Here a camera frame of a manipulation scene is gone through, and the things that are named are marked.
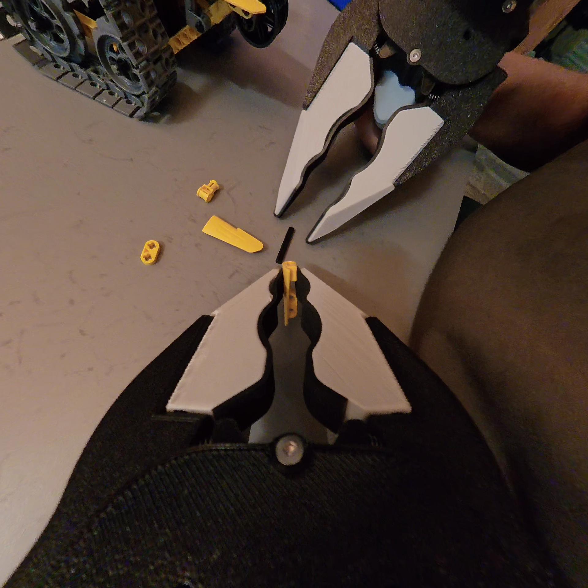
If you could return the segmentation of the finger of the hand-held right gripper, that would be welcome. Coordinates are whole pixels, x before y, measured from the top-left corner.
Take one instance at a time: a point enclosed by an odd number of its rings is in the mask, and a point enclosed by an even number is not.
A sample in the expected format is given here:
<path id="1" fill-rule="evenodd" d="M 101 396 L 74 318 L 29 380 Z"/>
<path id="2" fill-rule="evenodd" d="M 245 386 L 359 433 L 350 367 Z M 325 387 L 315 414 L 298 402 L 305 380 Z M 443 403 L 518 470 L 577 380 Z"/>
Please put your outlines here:
<path id="1" fill-rule="evenodd" d="M 339 129 L 367 102 L 373 86 L 371 57 L 349 42 L 311 104 L 300 113 L 277 194 L 276 217 L 297 197 Z"/>
<path id="2" fill-rule="evenodd" d="M 388 121 L 374 157 L 351 178 L 341 197 L 325 210 L 307 243 L 340 228 L 394 189 L 394 183 L 431 141 L 444 120 L 431 107 L 407 107 Z"/>

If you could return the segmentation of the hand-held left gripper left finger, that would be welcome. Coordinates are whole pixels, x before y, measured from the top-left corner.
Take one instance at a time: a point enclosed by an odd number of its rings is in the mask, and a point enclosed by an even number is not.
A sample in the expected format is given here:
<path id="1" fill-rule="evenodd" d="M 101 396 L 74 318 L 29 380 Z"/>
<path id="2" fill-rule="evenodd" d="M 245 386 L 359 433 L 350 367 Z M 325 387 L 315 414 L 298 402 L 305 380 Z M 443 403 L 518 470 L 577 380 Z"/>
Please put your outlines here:
<path id="1" fill-rule="evenodd" d="M 231 418 L 241 430 L 260 419 L 275 392 L 269 337 L 281 299 L 282 272 L 272 269 L 212 313 L 166 411 Z"/>

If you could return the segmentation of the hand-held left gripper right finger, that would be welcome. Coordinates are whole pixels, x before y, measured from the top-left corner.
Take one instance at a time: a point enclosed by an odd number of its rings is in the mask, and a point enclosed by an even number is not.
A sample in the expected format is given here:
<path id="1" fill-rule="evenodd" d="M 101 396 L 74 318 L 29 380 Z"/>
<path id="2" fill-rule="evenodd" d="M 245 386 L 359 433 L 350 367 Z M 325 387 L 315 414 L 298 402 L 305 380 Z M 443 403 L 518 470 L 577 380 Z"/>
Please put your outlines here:
<path id="1" fill-rule="evenodd" d="M 310 340 L 303 395 L 311 415 L 328 430 L 372 415 L 410 413 L 368 324 L 368 317 L 307 269 L 297 286 L 301 327 Z"/>

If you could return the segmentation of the yellow blade-shaped brick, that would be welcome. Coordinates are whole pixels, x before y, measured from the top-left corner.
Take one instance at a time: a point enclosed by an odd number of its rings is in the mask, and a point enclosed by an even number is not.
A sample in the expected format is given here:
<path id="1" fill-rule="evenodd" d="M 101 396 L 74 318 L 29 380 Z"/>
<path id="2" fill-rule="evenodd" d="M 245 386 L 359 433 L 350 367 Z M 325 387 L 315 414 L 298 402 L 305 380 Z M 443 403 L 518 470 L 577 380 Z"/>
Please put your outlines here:
<path id="1" fill-rule="evenodd" d="M 263 249 L 263 243 L 260 240 L 216 215 L 207 221 L 202 232 L 247 253 L 259 252 Z"/>
<path id="2" fill-rule="evenodd" d="M 296 261 L 282 262 L 283 275 L 283 309 L 284 309 L 284 325 L 289 324 L 290 319 L 293 319 L 298 314 L 298 299 L 296 297 L 295 283 L 297 281 L 298 265 Z"/>

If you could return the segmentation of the black toy axle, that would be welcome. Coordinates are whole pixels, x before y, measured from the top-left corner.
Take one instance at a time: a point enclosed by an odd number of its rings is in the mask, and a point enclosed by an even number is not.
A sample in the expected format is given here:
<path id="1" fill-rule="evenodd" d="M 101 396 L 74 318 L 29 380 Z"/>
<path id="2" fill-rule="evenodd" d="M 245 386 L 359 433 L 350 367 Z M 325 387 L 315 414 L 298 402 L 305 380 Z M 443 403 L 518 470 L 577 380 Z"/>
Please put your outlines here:
<path id="1" fill-rule="evenodd" d="M 288 253 L 294 234 L 295 228 L 290 226 L 286 231 L 285 237 L 283 238 L 282 244 L 276 256 L 276 264 L 281 265 L 286 260 L 286 255 Z"/>

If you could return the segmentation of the yellow black toy tracked vehicle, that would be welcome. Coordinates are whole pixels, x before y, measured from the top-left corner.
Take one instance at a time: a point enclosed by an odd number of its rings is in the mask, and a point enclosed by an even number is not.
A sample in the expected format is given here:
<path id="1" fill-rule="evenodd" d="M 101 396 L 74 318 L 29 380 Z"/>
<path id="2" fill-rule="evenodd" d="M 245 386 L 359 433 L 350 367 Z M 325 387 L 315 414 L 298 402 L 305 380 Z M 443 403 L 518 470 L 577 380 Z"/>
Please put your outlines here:
<path id="1" fill-rule="evenodd" d="M 177 80 L 175 55 L 238 29 L 255 48 L 283 30 L 288 1 L 1 1 L 1 37 L 60 84 L 144 118 Z"/>

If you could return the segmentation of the person's right forearm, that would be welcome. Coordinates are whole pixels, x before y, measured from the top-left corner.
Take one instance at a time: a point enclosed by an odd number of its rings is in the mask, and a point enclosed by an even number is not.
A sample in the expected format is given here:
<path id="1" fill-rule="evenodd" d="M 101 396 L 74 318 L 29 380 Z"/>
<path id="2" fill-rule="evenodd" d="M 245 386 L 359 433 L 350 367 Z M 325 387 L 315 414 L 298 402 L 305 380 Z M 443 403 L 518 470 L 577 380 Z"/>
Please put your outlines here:
<path id="1" fill-rule="evenodd" d="M 507 78 L 469 135 L 507 164 L 532 172 L 587 140 L 587 74 L 509 52 Z"/>

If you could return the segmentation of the person's right hand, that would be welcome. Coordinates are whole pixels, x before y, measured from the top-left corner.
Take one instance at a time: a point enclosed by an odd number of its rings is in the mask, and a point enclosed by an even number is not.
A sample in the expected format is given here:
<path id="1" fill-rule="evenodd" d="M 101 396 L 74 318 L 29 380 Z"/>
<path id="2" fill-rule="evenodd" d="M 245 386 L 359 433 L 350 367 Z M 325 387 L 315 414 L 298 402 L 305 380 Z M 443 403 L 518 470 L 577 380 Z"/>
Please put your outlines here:
<path id="1" fill-rule="evenodd" d="M 382 134 L 382 130 L 378 127 L 373 114 L 373 107 L 368 107 L 355 121 L 355 129 L 359 141 L 363 145 L 365 151 L 370 155 L 374 155 Z"/>

